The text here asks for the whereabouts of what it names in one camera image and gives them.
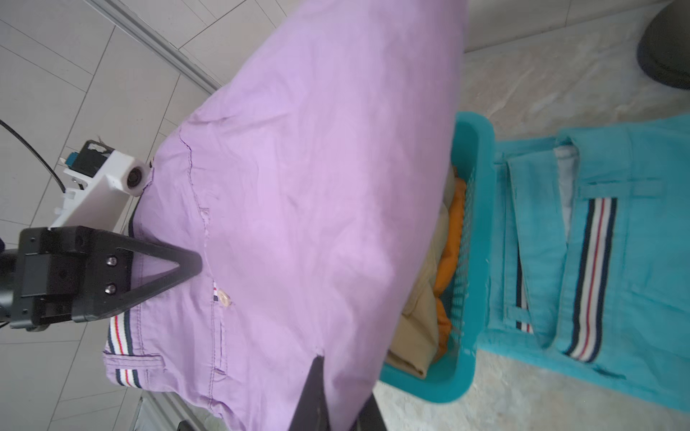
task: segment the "beige clothing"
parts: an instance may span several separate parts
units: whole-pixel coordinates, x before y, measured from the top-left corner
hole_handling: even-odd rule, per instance
[[[386,362],[425,378],[438,349],[438,322],[433,286],[441,253],[448,239],[448,207],[453,201],[455,177],[450,169],[444,186],[443,202],[424,263],[398,321]]]

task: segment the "wrinkled fabric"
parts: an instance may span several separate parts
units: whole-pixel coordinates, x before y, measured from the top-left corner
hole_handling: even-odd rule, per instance
[[[332,429],[351,425],[442,200],[464,10],[308,0],[163,142],[134,233],[204,269],[121,316],[113,381],[137,371],[233,429],[285,430],[323,355]],[[162,267],[135,259],[134,283]]]

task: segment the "button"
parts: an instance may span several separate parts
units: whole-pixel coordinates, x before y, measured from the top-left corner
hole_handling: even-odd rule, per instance
[[[230,304],[233,302],[230,300],[230,297],[228,294],[223,292],[222,290],[218,289],[218,300],[220,301],[221,304],[223,304],[224,307],[229,307]]]

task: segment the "laundry basket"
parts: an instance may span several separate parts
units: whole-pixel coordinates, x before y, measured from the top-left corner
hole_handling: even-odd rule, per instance
[[[460,398],[472,384],[477,336],[484,328],[489,293],[489,254],[495,173],[493,171],[493,126],[473,112],[459,112],[451,162],[467,182],[460,258],[448,289],[453,290],[451,322],[454,331],[448,352],[421,380],[388,364],[381,380],[416,397],[435,403]]]

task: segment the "black cable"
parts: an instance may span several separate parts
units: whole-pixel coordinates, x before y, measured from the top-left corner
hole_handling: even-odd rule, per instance
[[[15,132],[13,128],[8,126],[5,121],[0,120],[0,126],[3,126],[5,129],[7,129],[9,133],[13,134],[15,138],[17,138],[22,144],[24,144],[25,147],[29,149],[29,151],[31,151],[31,153],[33,153],[34,156],[36,156],[36,158],[43,164],[43,166],[46,167],[48,172],[50,172],[52,177],[55,178],[57,185],[60,187],[60,190],[62,190],[62,192],[64,193],[66,191],[65,185],[62,184],[62,181],[60,181],[60,178],[57,176],[55,171],[50,166],[48,166],[45,160],[43,160],[43,157],[41,157],[41,155],[36,150],[34,150],[34,148],[30,146],[29,143],[23,137],[21,137],[19,133]]]

